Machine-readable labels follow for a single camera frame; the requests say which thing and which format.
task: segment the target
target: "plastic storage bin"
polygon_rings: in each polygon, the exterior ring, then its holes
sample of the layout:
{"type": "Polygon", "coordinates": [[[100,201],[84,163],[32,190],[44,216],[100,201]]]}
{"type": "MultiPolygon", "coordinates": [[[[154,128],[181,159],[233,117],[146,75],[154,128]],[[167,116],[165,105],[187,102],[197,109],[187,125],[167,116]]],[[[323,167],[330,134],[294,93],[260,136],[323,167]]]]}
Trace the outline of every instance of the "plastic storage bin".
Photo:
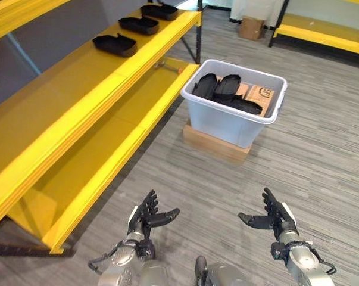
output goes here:
{"type": "Polygon", "coordinates": [[[187,99],[191,126],[195,130],[246,148],[252,144],[265,125],[276,121],[287,86],[286,80],[279,76],[218,60],[207,60],[183,87],[181,95],[187,99]],[[238,74],[244,83],[274,90],[265,117],[240,111],[191,94],[195,84],[207,73],[214,73],[222,77],[238,74]]]}

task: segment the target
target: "black foam piece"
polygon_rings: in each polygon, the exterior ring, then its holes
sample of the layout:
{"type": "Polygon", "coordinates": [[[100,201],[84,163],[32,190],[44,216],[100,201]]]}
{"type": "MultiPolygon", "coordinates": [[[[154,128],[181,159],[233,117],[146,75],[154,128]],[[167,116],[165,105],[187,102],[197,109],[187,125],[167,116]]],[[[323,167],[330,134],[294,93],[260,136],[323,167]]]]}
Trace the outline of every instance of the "black foam piece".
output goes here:
{"type": "Polygon", "coordinates": [[[216,87],[213,98],[231,100],[239,89],[240,80],[237,74],[225,76],[216,87]]]}
{"type": "Polygon", "coordinates": [[[117,37],[105,35],[93,39],[96,48],[121,57],[131,57],[137,52],[137,42],[118,34],[117,37]]]}
{"type": "Polygon", "coordinates": [[[208,73],[203,76],[198,83],[195,84],[192,94],[210,100],[212,99],[217,84],[218,80],[216,75],[213,73],[208,73]]]}
{"type": "Polygon", "coordinates": [[[144,35],[153,35],[157,33],[160,28],[158,21],[146,17],[142,17],[142,19],[134,17],[122,18],[119,19],[118,22],[121,28],[144,35]]]}
{"type": "Polygon", "coordinates": [[[143,16],[150,16],[167,21],[173,21],[178,17],[178,9],[166,4],[142,6],[141,13],[143,16]]]}

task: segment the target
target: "gray carpet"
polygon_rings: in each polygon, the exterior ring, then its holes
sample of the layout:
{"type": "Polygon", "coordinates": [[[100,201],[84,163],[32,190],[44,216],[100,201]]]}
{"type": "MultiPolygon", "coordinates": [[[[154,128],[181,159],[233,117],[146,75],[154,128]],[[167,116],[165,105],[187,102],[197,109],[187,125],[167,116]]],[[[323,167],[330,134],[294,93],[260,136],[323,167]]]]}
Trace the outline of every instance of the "gray carpet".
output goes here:
{"type": "MultiPolygon", "coordinates": [[[[96,285],[86,263],[124,238],[133,205],[155,189],[160,209],[181,208],[152,233],[170,285],[190,286],[199,254],[237,266],[255,285],[296,285],[274,261],[270,231],[249,229],[239,211],[264,213],[262,188],[285,200],[301,235],[338,273],[336,285],[359,286],[359,68],[237,36],[228,13],[206,10],[202,59],[216,58],[283,76],[289,88],[276,123],[239,166],[185,145],[187,105],[178,99],[72,236],[72,259],[0,258],[0,285],[96,285]]],[[[195,34],[187,35],[194,43],[195,34]]],[[[171,51],[189,57],[181,43],[171,51]]]]}

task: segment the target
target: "black cable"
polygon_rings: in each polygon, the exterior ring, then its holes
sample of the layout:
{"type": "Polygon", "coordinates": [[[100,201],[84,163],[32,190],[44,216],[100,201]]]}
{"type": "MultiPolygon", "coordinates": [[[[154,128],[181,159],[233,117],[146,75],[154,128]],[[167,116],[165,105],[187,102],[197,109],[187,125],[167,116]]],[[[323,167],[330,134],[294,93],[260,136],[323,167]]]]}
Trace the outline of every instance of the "black cable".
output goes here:
{"type": "Polygon", "coordinates": [[[334,266],[333,263],[330,263],[330,262],[326,262],[324,261],[320,255],[318,254],[317,250],[315,248],[312,248],[311,246],[309,247],[310,251],[316,256],[316,258],[318,259],[318,262],[321,263],[321,264],[324,264],[328,267],[330,267],[330,269],[328,271],[326,271],[326,273],[328,275],[333,275],[334,273],[336,273],[336,268],[334,266]]]}
{"type": "Polygon", "coordinates": [[[324,261],[321,258],[321,256],[318,254],[317,250],[314,247],[312,247],[310,245],[310,243],[308,243],[306,241],[291,241],[286,245],[286,249],[288,250],[288,253],[291,250],[291,248],[294,247],[294,246],[306,246],[306,247],[308,247],[310,252],[312,252],[316,256],[319,263],[330,267],[330,269],[328,271],[326,271],[326,274],[333,275],[334,273],[336,273],[336,268],[335,268],[334,264],[324,261]]]}

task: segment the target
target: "robotic hand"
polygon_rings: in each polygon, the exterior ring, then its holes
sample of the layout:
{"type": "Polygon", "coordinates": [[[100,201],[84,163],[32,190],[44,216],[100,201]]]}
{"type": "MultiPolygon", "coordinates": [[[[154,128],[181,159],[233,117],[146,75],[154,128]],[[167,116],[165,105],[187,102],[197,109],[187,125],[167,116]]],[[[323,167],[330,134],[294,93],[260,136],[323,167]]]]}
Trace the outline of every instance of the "robotic hand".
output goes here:
{"type": "Polygon", "coordinates": [[[248,226],[274,230],[276,242],[272,244],[274,259],[282,259],[289,273],[300,286],[334,286],[330,277],[336,272],[333,264],[325,262],[313,247],[312,242],[299,237],[294,215],[285,203],[279,203],[268,188],[264,188],[264,203],[267,216],[250,216],[239,213],[239,218],[248,226]],[[330,267],[323,271],[319,264],[330,267]]]}
{"type": "Polygon", "coordinates": [[[102,257],[88,262],[100,275],[99,286],[168,286],[166,268],[155,260],[155,248],[150,239],[152,228],[166,225],[179,215],[178,208],[158,213],[158,200],[152,190],[143,202],[135,206],[129,217],[127,237],[102,257]],[[109,267],[99,270],[99,264],[110,260],[109,267]]]}

